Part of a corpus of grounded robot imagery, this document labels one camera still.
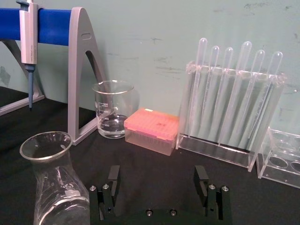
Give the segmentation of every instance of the gray stand leg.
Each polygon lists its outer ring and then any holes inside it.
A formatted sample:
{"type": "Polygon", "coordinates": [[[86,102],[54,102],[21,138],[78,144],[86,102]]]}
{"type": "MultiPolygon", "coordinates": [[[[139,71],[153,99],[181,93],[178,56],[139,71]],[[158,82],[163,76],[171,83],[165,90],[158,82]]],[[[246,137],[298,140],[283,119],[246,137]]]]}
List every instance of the gray stand leg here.
{"type": "Polygon", "coordinates": [[[97,82],[106,80],[95,35],[86,10],[82,7],[72,9],[69,32],[68,66],[68,133],[77,145],[97,129],[97,119],[79,129],[79,93],[83,67],[83,57],[87,55],[97,82]]]}
{"type": "MultiPolygon", "coordinates": [[[[24,74],[28,78],[28,72],[24,67],[24,64],[21,62],[21,50],[19,49],[19,46],[17,45],[16,41],[14,40],[0,40],[2,41],[5,46],[10,50],[14,58],[17,60],[19,63],[20,67],[22,68],[24,74]]],[[[34,81],[33,83],[33,102],[37,102],[39,100],[44,99],[44,95],[40,88],[38,87],[37,83],[34,81]]],[[[8,105],[5,105],[3,107],[0,107],[0,116],[10,113],[14,110],[20,109],[24,106],[27,106],[29,104],[29,99],[24,98],[22,100],[10,103],[8,105]]]]}

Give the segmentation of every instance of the screw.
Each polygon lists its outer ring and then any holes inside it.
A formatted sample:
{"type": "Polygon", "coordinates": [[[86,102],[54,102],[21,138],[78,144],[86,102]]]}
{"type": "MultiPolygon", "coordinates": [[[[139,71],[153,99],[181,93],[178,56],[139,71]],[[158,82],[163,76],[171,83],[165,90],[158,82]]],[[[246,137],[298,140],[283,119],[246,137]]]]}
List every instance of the screw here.
{"type": "Polygon", "coordinates": [[[102,186],[102,188],[106,190],[106,189],[109,188],[109,185],[108,185],[108,184],[104,184],[104,185],[102,186]]]}
{"type": "Polygon", "coordinates": [[[211,190],[213,190],[213,189],[216,189],[216,186],[215,185],[213,185],[213,184],[209,184],[209,186],[208,186],[211,190]]]}
{"type": "Polygon", "coordinates": [[[223,186],[223,187],[222,187],[222,190],[223,190],[223,191],[229,191],[229,188],[228,188],[227,186],[223,186]]]}
{"type": "Polygon", "coordinates": [[[92,186],[90,187],[90,191],[94,191],[94,190],[96,190],[96,187],[95,187],[94,185],[92,185],[92,186]]]}
{"type": "Polygon", "coordinates": [[[153,215],[153,211],[152,210],[146,210],[146,215],[148,217],[152,216],[153,215]]]}
{"type": "Polygon", "coordinates": [[[176,210],[170,210],[170,214],[172,217],[177,215],[177,211],[176,210]]]}

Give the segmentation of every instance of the pipette stand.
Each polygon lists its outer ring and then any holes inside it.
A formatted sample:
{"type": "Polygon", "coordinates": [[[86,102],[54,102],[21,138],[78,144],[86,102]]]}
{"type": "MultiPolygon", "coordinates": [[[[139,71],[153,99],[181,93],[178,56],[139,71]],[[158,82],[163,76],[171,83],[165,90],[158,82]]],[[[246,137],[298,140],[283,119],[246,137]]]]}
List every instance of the pipette stand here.
{"type": "MultiPolygon", "coordinates": [[[[40,9],[38,22],[39,43],[69,47],[67,132],[73,139],[73,145],[77,145],[97,129],[96,118],[79,129],[79,91],[85,54],[90,61],[97,82],[106,80],[93,28],[86,10],[82,7],[75,7],[72,10],[40,9]]],[[[9,48],[27,75],[21,63],[20,49],[15,42],[15,40],[20,40],[19,9],[0,8],[0,40],[9,48]]],[[[37,85],[34,91],[34,101],[44,98],[37,85]]],[[[21,102],[15,102],[10,105],[10,108],[5,106],[4,109],[7,110],[5,113],[25,105],[28,105],[28,98],[24,99],[23,105],[21,102]]]]}
{"type": "MultiPolygon", "coordinates": [[[[21,62],[21,50],[19,48],[19,46],[17,45],[15,40],[1,40],[1,42],[3,42],[3,44],[9,49],[9,51],[12,53],[12,55],[14,56],[14,58],[17,60],[18,64],[20,65],[22,71],[24,72],[25,76],[28,78],[28,72],[25,69],[24,64],[21,62]]],[[[37,85],[36,80],[34,80],[33,83],[33,102],[37,102],[39,100],[44,99],[45,96],[43,95],[41,89],[39,88],[39,86],[37,85]]],[[[6,113],[10,113],[14,110],[20,109],[24,106],[28,106],[29,104],[29,99],[24,98],[22,100],[16,101],[16,102],[12,102],[8,105],[2,106],[0,107],[0,116],[6,114],[6,113]]]]}
{"type": "Polygon", "coordinates": [[[71,12],[69,33],[69,68],[68,68],[68,133],[77,145],[97,129],[97,119],[79,129],[79,90],[83,68],[83,57],[87,55],[97,82],[105,80],[102,61],[89,16],[84,8],[75,7],[71,12]]]}

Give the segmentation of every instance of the teal wall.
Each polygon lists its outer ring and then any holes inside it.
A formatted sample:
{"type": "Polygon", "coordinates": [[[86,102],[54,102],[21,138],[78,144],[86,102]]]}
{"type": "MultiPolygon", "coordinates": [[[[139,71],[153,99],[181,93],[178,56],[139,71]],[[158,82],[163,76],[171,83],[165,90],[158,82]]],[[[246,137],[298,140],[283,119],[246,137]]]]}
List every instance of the teal wall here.
{"type": "MultiPolygon", "coordinates": [[[[281,71],[287,87],[272,121],[273,128],[300,134],[300,2],[299,0],[36,0],[45,8],[86,8],[111,79],[134,84],[140,106],[178,114],[185,66],[195,59],[202,37],[209,47],[235,50],[248,40],[254,53],[263,49],[268,66],[274,51],[282,51],[281,71]]],[[[2,8],[17,8],[2,0],[2,8]]],[[[11,75],[8,87],[27,91],[27,81],[8,50],[0,45],[0,75],[11,75]]],[[[38,69],[47,98],[66,102],[68,48],[39,44],[38,69]]],[[[86,60],[82,72],[81,106],[93,109],[91,85],[96,82],[86,60]]]]}

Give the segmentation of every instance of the black table surface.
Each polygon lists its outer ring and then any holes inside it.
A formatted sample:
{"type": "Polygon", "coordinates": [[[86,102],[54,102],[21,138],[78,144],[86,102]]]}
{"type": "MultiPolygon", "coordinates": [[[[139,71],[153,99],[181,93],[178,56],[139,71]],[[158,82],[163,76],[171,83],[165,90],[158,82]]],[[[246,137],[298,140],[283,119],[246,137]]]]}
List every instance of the black table surface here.
{"type": "MultiPolygon", "coordinates": [[[[94,111],[80,109],[80,124],[94,115],[94,111]]],[[[36,180],[30,162],[21,157],[19,149],[35,134],[67,132],[67,116],[66,104],[49,99],[34,103],[32,112],[24,107],[0,116],[0,224],[33,224],[36,180]]],[[[124,139],[105,139],[97,131],[72,146],[70,153],[73,168],[87,188],[100,187],[110,166],[121,166],[117,215],[148,208],[199,212],[193,172],[195,165],[203,165],[211,182],[230,188],[234,225],[300,224],[300,190],[260,180],[255,168],[247,172],[246,168],[181,149],[168,157],[124,139]]]]}

